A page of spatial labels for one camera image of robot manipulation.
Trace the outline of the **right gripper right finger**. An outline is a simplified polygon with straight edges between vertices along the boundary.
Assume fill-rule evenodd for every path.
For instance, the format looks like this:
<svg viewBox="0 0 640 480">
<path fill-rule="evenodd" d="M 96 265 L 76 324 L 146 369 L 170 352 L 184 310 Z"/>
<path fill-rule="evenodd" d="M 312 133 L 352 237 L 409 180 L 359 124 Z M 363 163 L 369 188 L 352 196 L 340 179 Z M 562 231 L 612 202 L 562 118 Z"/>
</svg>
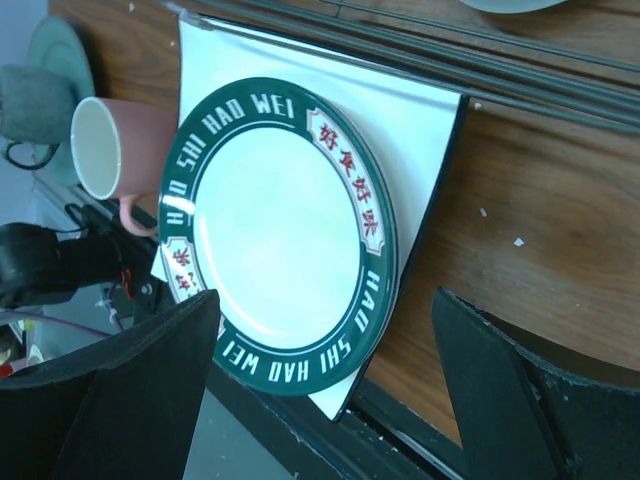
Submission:
<svg viewBox="0 0 640 480">
<path fill-rule="evenodd" d="M 431 317 L 472 479 L 636 479 L 639 373 L 436 290 Z"/>
</svg>

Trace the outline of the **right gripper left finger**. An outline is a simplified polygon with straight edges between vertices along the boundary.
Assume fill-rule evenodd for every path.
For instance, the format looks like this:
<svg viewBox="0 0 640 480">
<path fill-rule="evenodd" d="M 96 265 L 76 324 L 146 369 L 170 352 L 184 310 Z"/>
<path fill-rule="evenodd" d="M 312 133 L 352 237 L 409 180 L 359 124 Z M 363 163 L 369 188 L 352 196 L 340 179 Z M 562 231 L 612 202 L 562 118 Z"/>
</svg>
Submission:
<svg viewBox="0 0 640 480">
<path fill-rule="evenodd" d="M 205 290 L 3 379 L 2 478 L 182 478 L 220 317 Z"/>
</svg>

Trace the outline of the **green rim white plate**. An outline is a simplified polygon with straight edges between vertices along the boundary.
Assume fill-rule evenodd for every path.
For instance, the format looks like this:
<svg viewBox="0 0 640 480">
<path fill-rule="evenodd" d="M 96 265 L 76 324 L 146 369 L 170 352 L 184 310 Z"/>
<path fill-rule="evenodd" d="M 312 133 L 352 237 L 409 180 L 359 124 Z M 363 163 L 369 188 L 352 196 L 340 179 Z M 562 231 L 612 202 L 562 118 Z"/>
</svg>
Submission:
<svg viewBox="0 0 640 480">
<path fill-rule="evenodd" d="M 177 301 L 220 299 L 215 361 L 306 396 L 354 373 L 396 303 L 399 242 L 379 162 L 347 112 L 297 84 L 221 86 L 181 123 L 160 189 Z"/>
</svg>

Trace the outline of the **pink mug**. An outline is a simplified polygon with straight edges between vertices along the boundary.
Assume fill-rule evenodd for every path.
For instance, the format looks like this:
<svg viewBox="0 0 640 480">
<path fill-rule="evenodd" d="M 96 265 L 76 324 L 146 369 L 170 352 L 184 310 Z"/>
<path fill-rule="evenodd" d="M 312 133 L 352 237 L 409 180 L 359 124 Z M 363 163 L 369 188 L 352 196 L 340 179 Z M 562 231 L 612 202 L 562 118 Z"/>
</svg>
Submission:
<svg viewBox="0 0 640 480">
<path fill-rule="evenodd" d="M 156 105 L 86 97 L 73 114 L 72 161 L 84 190 L 97 200 L 117 200 L 119 220 L 139 237 L 156 234 L 133 217 L 138 199 L 159 191 L 178 127 L 176 112 Z"/>
</svg>

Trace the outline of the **blue floral small bowl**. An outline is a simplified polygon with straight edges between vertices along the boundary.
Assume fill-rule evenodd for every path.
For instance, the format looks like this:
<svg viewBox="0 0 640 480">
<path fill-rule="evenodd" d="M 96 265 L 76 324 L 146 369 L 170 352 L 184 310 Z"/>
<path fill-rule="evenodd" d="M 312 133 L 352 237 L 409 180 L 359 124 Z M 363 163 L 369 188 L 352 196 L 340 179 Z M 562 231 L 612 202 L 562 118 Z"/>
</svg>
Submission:
<svg viewBox="0 0 640 480">
<path fill-rule="evenodd" d="M 522 14 L 565 3 L 566 0 L 460 0 L 461 3 L 491 14 Z"/>
</svg>

